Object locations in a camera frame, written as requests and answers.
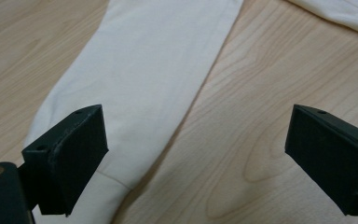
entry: wooden surface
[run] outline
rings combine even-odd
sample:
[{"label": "wooden surface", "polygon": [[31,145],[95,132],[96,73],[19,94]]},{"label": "wooden surface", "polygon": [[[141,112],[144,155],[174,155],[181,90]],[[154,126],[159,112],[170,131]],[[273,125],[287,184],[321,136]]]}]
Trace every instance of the wooden surface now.
[{"label": "wooden surface", "polygon": [[[106,4],[0,1],[0,161],[21,163],[36,109]],[[358,33],[282,0],[245,0],[186,119],[113,223],[358,223],[284,154],[293,104],[358,127]]]}]

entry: white garment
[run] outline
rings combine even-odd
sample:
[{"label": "white garment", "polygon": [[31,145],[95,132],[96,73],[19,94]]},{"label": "white garment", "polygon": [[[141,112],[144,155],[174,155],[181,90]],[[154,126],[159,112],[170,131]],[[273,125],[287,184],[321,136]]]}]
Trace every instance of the white garment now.
[{"label": "white garment", "polygon": [[289,0],[327,20],[358,31],[358,0]]},{"label": "white garment", "polygon": [[235,21],[242,0],[112,0],[103,21],[34,118],[25,145],[71,112],[103,105],[110,151],[71,216],[109,223],[165,148]]}]

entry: light wood tabletop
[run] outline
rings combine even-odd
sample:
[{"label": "light wood tabletop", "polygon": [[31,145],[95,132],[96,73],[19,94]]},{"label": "light wood tabletop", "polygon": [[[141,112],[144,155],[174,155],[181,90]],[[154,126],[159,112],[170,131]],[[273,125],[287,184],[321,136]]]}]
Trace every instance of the light wood tabletop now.
[{"label": "light wood tabletop", "polygon": [[[37,108],[106,7],[0,0],[0,161],[21,164]],[[358,127],[358,33],[283,0],[245,0],[186,118],[113,223],[358,223],[284,153],[293,104]]]}]

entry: white fabric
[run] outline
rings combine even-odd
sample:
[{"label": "white fabric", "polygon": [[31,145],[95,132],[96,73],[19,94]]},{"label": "white fabric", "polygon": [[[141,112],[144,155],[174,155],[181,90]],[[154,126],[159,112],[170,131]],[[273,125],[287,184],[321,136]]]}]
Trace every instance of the white fabric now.
[{"label": "white fabric", "polygon": [[37,223],[109,223],[166,146],[242,0],[112,0],[90,42],[34,118],[25,145],[68,114],[103,105],[110,151],[74,212]]},{"label": "white fabric", "polygon": [[289,0],[327,20],[358,31],[358,0]]}]

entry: folded cloth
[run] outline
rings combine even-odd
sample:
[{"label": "folded cloth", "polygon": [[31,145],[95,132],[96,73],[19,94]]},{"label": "folded cloth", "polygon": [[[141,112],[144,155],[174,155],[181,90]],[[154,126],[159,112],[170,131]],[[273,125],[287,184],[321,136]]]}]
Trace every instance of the folded cloth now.
[{"label": "folded cloth", "polygon": [[39,108],[25,145],[71,112],[103,105],[110,151],[71,216],[109,223],[165,148],[194,100],[242,0],[111,1],[103,21]]},{"label": "folded cloth", "polygon": [[358,0],[288,0],[327,20],[358,31]]}]

